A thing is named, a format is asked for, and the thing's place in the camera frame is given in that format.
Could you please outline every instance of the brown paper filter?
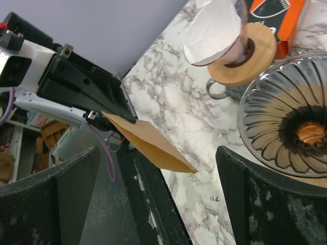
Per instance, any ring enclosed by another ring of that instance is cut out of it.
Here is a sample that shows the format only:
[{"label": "brown paper filter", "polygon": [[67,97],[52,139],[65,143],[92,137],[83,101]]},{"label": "brown paper filter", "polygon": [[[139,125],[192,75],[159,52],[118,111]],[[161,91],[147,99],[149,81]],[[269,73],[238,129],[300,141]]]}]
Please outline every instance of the brown paper filter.
[{"label": "brown paper filter", "polygon": [[105,112],[102,114],[157,167],[174,172],[197,172],[150,122],[137,120],[132,124],[120,116]]}]

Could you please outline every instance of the screw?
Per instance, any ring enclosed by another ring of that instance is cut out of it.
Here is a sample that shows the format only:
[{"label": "screw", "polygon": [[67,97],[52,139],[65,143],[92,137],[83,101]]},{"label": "screw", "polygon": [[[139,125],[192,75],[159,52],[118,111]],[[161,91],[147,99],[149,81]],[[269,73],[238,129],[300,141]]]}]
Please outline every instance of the screw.
[{"label": "screw", "polygon": [[130,151],[132,151],[132,150],[135,149],[135,146],[134,146],[132,143],[129,143],[129,144],[128,144],[128,149],[129,149]]}]

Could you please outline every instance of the paper coffee filter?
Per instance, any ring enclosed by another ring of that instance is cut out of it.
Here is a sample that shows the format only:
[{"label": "paper coffee filter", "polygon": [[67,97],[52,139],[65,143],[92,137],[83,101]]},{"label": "paper coffee filter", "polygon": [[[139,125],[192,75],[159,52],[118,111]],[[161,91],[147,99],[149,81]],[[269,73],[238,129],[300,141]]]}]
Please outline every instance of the paper coffee filter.
[{"label": "paper coffee filter", "polygon": [[186,30],[183,49],[190,64],[212,63],[230,50],[242,28],[235,3],[236,0],[212,0],[203,4]]}]

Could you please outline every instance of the cardboard box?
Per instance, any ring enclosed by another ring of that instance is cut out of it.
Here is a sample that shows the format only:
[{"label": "cardboard box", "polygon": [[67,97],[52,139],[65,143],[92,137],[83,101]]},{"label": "cardboard box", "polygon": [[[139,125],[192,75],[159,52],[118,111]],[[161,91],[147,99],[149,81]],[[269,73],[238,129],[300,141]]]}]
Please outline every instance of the cardboard box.
[{"label": "cardboard box", "polygon": [[14,157],[0,154],[0,181],[8,183],[14,170]]},{"label": "cardboard box", "polygon": [[246,0],[248,23],[266,25],[277,40],[276,58],[287,57],[310,0]]}]

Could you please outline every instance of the mug handle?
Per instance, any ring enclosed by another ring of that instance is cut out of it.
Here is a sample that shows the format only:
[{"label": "mug handle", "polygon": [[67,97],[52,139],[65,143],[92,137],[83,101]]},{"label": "mug handle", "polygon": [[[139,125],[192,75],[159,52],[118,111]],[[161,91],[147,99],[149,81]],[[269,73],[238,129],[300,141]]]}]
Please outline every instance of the mug handle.
[{"label": "mug handle", "polygon": [[210,88],[211,86],[213,86],[214,84],[216,83],[216,81],[213,79],[213,78],[210,78],[207,83],[206,83],[206,86],[205,86],[205,89],[206,89],[206,92],[207,94],[215,99],[215,100],[221,100],[221,99],[224,99],[227,97],[227,94],[226,92],[223,92],[223,93],[210,93]]}]

